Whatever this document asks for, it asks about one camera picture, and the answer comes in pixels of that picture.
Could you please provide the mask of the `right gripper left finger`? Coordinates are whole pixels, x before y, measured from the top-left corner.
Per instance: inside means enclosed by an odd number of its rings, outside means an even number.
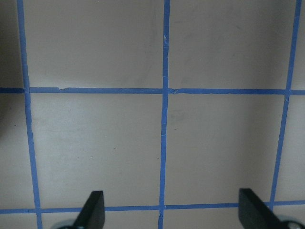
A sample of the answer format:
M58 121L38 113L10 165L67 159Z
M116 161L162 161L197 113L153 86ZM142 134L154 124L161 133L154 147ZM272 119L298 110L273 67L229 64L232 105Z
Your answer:
M93 191L86 200L75 221L57 229L102 229L105 224L103 191Z

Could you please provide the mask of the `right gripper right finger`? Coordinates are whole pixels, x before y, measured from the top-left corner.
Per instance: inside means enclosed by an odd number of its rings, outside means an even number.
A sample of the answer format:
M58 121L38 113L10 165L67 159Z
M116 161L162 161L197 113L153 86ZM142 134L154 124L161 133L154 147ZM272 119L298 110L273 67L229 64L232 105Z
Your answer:
M250 188L239 189L238 218L244 229L303 229L305 227L295 220L280 220Z

